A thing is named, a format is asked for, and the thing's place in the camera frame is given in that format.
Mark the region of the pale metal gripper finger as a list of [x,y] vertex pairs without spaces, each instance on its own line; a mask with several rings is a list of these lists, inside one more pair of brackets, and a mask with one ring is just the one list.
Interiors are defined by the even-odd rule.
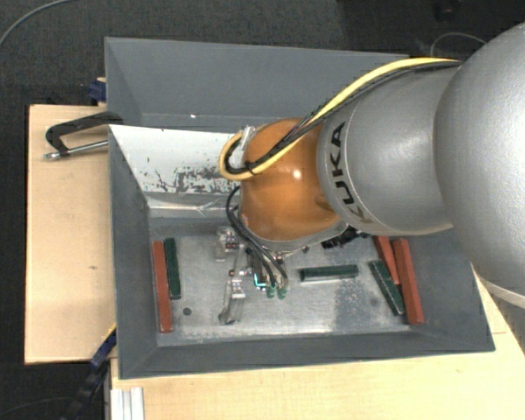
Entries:
[[241,320],[246,297],[242,280],[229,278],[224,290],[223,307],[218,316],[221,325],[232,325]]
[[238,249],[235,231],[231,227],[218,227],[214,246],[217,261],[226,260]]

